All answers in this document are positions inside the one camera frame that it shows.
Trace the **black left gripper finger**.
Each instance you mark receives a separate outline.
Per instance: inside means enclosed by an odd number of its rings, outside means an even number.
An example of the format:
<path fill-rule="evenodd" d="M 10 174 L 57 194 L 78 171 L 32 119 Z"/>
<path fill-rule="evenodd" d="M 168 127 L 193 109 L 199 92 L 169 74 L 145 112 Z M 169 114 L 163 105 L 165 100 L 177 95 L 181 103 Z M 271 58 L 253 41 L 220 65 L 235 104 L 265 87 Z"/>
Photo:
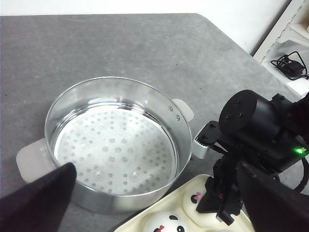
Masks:
<path fill-rule="evenodd" d="M 0 200 L 2 232 L 56 232 L 70 203 L 76 168 L 67 163 Z"/>

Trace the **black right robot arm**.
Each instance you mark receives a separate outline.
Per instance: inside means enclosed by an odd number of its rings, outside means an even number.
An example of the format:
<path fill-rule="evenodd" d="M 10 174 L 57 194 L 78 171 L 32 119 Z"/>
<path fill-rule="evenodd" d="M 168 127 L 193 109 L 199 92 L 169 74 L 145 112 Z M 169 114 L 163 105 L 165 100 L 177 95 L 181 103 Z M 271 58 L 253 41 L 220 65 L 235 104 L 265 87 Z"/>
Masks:
<path fill-rule="evenodd" d="M 236 93 L 219 120 L 197 134 L 192 153 L 220 154 L 205 194 L 192 197 L 199 213 L 215 213 L 227 225 L 245 207 L 257 232 L 306 232 L 309 198 L 309 99 L 267 100 L 252 90 Z"/>

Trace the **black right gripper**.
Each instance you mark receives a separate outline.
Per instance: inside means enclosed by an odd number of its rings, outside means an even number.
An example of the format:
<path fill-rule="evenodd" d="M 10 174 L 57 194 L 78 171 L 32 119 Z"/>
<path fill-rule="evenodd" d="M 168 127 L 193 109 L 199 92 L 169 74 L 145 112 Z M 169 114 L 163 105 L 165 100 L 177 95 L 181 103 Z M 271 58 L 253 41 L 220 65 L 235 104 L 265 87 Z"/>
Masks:
<path fill-rule="evenodd" d="M 309 197 L 266 175 L 279 172 L 278 159 L 226 154 L 215 162 L 213 177 L 207 179 L 206 193 L 196 210 L 215 213 L 231 225 L 232 215 L 240 214 L 244 202 L 256 232 L 307 232 Z"/>

